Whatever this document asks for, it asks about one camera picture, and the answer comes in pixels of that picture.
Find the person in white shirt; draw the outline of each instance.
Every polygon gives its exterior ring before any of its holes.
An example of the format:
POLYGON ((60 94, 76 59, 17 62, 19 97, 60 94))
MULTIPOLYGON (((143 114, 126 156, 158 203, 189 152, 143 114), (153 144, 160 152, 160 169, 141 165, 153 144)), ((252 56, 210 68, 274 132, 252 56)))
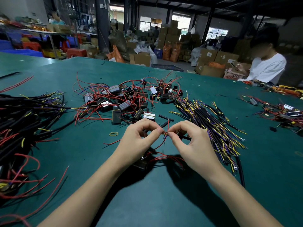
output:
POLYGON ((264 83, 278 83, 286 65, 285 57, 275 50, 278 38, 278 30, 273 27, 265 28, 257 33, 250 41, 251 54, 252 57, 255 57, 251 68, 245 70, 243 65, 237 65, 237 68, 248 77, 246 79, 238 79, 238 81, 254 80, 264 83))

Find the green table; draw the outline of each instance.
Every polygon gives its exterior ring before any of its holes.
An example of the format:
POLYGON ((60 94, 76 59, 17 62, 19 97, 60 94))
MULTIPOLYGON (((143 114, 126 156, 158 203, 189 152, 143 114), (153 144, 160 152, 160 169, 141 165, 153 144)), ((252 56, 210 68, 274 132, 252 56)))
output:
POLYGON ((62 61, 51 58, 2 53, 0 51, 0 76, 4 76, 13 72, 22 72, 27 69, 58 62, 62 61))
MULTIPOLYGON (((82 96, 72 90, 77 72, 80 80, 88 83, 103 82, 110 86, 147 75, 160 79, 169 73, 167 70, 75 57, 6 78, 0 82, 0 89, 39 73, 32 80, 7 93, 32 96, 59 90, 65 92, 68 106, 79 107, 84 103, 82 96)), ((277 133, 270 131, 269 126, 275 127, 277 122, 254 116, 261 107, 236 98, 239 95, 252 95, 271 103, 282 100, 301 109, 303 101, 292 96, 261 92, 259 87, 248 87, 232 80, 180 72, 173 74, 175 75, 184 76, 180 79, 181 88, 184 94, 187 90, 190 99, 201 99, 207 104, 215 101, 231 124, 248 133, 242 135, 236 132, 246 139, 244 144, 248 147, 247 150, 239 150, 246 189, 283 225, 301 226, 303 158, 296 155, 295 151, 302 150, 302 138, 291 130, 280 127, 277 128, 277 133)), ((170 110, 175 110, 173 104, 157 103, 155 113, 174 118, 173 124, 182 120, 168 113, 170 110)), ((111 112, 104 113, 104 116, 110 115, 111 112)), ((73 117, 74 112, 66 113, 56 126, 72 120, 73 117)), ((162 124, 165 120, 157 117, 156 121, 162 124)), ((68 177, 56 196, 43 210, 28 219, 36 226, 104 163, 118 143, 102 149, 103 142, 111 143, 120 139, 127 126, 112 125, 110 121, 89 124, 90 122, 71 125, 54 136, 60 137, 59 141, 41 143, 38 145, 40 150, 33 150, 34 156, 41 162, 41 168, 35 174, 39 178, 49 174, 48 180, 53 177, 57 179, 39 195, 14 205, 3 206, 1 214, 26 215, 34 211, 48 198, 65 168, 70 165, 66 174, 68 177), (110 137, 110 132, 119 132, 119 135, 110 137)), ((153 147, 161 142, 162 138, 158 139, 153 147)), ((166 154, 178 154, 170 139, 158 150, 166 154)), ((234 218, 205 180, 190 170, 180 173, 178 177, 170 166, 154 168, 143 180, 121 189, 97 223, 97 226, 232 225, 237 226, 234 218)))

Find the table leg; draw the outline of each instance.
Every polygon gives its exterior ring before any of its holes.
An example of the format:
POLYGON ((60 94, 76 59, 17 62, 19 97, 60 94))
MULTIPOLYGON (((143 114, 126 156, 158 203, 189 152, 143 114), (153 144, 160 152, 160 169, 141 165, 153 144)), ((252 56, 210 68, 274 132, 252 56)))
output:
POLYGON ((53 38, 51 37, 51 35, 49 35, 49 38, 51 40, 51 46, 53 47, 53 50, 54 50, 54 53, 55 53, 55 57, 56 57, 56 59, 59 59, 59 57, 57 55, 57 51, 56 51, 55 45, 54 45, 54 42, 53 42, 53 38))

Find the white shirt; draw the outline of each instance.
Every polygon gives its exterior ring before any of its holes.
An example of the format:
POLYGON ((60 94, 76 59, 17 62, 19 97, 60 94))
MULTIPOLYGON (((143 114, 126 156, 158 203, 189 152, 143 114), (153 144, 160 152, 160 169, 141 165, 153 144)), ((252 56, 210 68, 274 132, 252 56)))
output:
POLYGON ((257 57, 252 61, 249 76, 245 80, 259 80, 264 83, 272 82, 277 84, 285 70, 285 65, 286 59, 280 53, 275 54, 266 61, 257 57))

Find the orange sack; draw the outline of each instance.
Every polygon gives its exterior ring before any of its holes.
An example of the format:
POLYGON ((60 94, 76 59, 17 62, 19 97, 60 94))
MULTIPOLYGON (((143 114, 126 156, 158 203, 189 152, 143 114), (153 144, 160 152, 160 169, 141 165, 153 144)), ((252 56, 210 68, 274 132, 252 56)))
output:
POLYGON ((208 65, 210 67, 214 67, 214 68, 225 68, 225 64, 219 64, 216 62, 209 62, 208 65))
POLYGON ((116 62, 124 63, 124 60, 123 60, 123 58, 122 58, 122 56, 121 56, 121 54, 120 54, 116 45, 113 45, 113 49, 114 50, 111 53, 106 54, 108 59, 110 60, 114 57, 116 59, 116 62))
POLYGON ((174 44, 174 47, 172 49, 172 54, 171 54, 171 57, 169 59, 170 61, 175 62, 175 63, 178 61, 180 51, 181 51, 181 46, 182 46, 182 43, 174 44))
POLYGON ((170 44, 165 44, 164 48, 163 48, 163 55, 162 55, 162 59, 169 61, 170 58, 170 51, 172 49, 172 46, 170 44))

